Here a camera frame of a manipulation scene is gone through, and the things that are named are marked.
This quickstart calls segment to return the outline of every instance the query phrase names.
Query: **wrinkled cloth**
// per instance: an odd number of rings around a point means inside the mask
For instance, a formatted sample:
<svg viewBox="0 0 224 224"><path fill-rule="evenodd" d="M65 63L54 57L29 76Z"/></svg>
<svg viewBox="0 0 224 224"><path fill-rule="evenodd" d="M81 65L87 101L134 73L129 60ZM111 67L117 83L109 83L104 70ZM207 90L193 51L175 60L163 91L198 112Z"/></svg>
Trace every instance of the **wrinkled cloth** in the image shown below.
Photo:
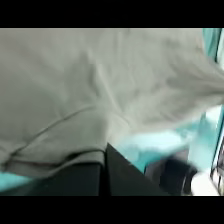
<svg viewBox="0 0 224 224"><path fill-rule="evenodd" d="M46 177L224 101L200 28L0 29L0 169Z"/></svg>

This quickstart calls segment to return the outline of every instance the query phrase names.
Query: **gray fabric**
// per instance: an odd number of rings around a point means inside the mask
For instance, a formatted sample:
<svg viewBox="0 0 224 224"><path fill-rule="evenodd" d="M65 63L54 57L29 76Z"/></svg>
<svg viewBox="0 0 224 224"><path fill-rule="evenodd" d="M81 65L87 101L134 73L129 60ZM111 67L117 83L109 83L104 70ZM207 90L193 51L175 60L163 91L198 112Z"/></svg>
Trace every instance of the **gray fabric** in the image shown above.
<svg viewBox="0 0 224 224"><path fill-rule="evenodd" d="M1 169L27 176L176 127L224 97L201 28L0 29L0 73Z"/></svg>

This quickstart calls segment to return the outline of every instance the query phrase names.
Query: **clothing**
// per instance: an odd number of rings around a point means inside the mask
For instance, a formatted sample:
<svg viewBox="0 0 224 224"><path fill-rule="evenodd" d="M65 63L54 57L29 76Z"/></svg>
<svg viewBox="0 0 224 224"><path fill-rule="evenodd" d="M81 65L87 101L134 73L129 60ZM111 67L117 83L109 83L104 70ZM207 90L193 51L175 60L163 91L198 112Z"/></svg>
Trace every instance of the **clothing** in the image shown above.
<svg viewBox="0 0 224 224"><path fill-rule="evenodd" d="M1 169L45 177L223 103L201 29L0 29Z"/></svg>

